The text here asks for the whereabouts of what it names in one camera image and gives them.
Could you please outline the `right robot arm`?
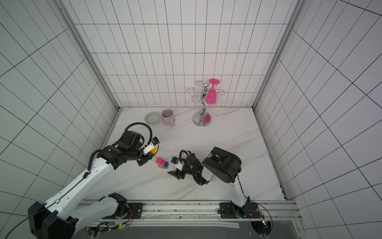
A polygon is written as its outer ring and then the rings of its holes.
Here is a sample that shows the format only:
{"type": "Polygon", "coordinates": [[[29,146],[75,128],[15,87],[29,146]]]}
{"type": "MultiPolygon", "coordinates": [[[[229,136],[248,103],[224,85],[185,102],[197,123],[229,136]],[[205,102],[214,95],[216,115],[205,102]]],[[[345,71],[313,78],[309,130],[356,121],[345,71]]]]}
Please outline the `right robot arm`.
{"type": "Polygon", "coordinates": [[[252,202],[246,196],[239,179],[242,171],[241,159],[226,150],[214,147],[209,155],[200,161],[191,151],[181,150],[178,157],[172,157],[170,165],[176,170],[168,174],[176,179],[184,179],[190,175],[200,185],[208,185],[212,179],[218,178],[228,184],[233,192],[229,203],[220,203],[217,213],[224,219],[263,218],[264,215],[258,209],[258,204],[252,202]]]}

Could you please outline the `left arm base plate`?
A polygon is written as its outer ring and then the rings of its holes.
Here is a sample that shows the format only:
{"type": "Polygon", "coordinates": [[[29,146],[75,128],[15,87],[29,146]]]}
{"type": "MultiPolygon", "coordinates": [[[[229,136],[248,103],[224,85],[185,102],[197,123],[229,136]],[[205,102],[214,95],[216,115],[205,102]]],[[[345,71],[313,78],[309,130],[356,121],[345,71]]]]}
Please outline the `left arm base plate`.
{"type": "Polygon", "coordinates": [[[125,203],[121,209],[121,219],[140,219],[143,211],[143,203],[125,203]]]}

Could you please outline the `silver cup holder stand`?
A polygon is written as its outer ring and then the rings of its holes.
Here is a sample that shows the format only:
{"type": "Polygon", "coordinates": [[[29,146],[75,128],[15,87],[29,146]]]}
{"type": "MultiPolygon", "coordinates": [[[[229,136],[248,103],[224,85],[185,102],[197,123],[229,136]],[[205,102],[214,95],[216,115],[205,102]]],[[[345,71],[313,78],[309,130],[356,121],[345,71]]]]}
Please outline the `silver cup holder stand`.
{"type": "MultiPolygon", "coordinates": [[[[186,90],[187,93],[193,94],[192,101],[194,103],[201,103],[202,105],[201,110],[193,115],[193,123],[196,126],[207,127],[211,124],[211,115],[207,111],[208,106],[210,105],[206,103],[206,98],[209,94],[209,89],[211,88],[212,85],[209,81],[196,81],[195,87],[191,87],[186,90]]],[[[223,96],[225,94],[225,92],[221,89],[216,89],[216,91],[218,96],[223,96]]]]}

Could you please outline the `yellow curved lego piece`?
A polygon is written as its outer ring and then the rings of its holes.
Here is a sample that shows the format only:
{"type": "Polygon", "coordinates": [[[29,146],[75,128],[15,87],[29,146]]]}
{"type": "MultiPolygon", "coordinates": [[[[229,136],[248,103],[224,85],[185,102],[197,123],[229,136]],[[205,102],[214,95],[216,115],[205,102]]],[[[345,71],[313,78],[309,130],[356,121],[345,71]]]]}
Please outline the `yellow curved lego piece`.
{"type": "Polygon", "coordinates": [[[150,153],[153,154],[153,155],[155,155],[157,152],[158,152],[158,148],[157,148],[157,147],[154,147],[154,148],[150,151],[150,153]]]}

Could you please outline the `pale pink mug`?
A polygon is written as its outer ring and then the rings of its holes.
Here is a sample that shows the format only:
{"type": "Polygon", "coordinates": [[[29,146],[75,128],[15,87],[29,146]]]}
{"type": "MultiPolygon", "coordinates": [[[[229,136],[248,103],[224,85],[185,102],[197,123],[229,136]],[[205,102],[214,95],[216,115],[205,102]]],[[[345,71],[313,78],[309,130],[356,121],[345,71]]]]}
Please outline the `pale pink mug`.
{"type": "Polygon", "coordinates": [[[162,113],[162,123],[165,125],[174,126],[175,124],[175,115],[171,109],[165,109],[162,113]]]}

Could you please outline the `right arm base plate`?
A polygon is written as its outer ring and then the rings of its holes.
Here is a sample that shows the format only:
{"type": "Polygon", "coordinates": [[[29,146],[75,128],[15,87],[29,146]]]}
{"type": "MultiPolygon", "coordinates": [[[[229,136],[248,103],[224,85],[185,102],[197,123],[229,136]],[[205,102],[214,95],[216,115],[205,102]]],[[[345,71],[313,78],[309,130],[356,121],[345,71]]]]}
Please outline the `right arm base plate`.
{"type": "Polygon", "coordinates": [[[234,203],[220,203],[217,211],[222,219],[260,219],[261,214],[257,203],[247,203],[238,207],[234,203]]]}

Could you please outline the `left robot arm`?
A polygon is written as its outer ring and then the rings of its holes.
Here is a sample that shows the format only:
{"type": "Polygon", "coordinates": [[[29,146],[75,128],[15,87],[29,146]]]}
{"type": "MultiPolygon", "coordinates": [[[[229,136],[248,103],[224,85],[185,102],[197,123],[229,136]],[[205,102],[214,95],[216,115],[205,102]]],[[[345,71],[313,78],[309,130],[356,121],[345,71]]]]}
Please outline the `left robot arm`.
{"type": "Polygon", "coordinates": [[[78,211],[75,208],[104,178],[128,161],[140,166],[151,160],[159,140],[152,128],[143,122],[128,125],[121,137],[104,149],[95,150],[87,169],[59,193],[44,203],[35,202],[25,219],[37,239],[70,239],[89,224],[107,216],[125,217],[128,204],[125,197],[112,193],[78,211]]]}

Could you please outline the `pink wine glass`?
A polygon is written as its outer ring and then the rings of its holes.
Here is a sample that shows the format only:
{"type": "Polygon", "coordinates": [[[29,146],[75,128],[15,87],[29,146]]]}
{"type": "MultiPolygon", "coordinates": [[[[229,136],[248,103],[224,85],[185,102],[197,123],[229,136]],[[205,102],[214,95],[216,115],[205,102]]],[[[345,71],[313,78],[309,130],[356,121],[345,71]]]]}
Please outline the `pink wine glass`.
{"type": "Polygon", "coordinates": [[[209,94],[206,98],[206,103],[210,106],[213,106],[216,104],[218,96],[215,86],[219,85],[220,81],[218,79],[210,79],[209,83],[212,85],[212,88],[209,89],[209,94]]]}

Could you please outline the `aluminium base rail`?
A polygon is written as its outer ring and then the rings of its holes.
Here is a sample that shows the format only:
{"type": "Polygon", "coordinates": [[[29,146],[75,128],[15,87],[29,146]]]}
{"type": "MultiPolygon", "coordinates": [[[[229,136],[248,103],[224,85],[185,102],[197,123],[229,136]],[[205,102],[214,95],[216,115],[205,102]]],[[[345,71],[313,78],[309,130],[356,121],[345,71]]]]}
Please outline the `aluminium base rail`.
{"type": "Polygon", "coordinates": [[[129,201],[143,203],[140,219],[117,219],[115,216],[103,216],[92,219],[90,228],[111,230],[125,227],[180,227],[213,226],[238,228],[240,221],[300,221],[302,216],[294,201],[257,201],[259,211],[264,215],[260,219],[222,219],[217,213],[220,203],[229,201],[129,201]]]}

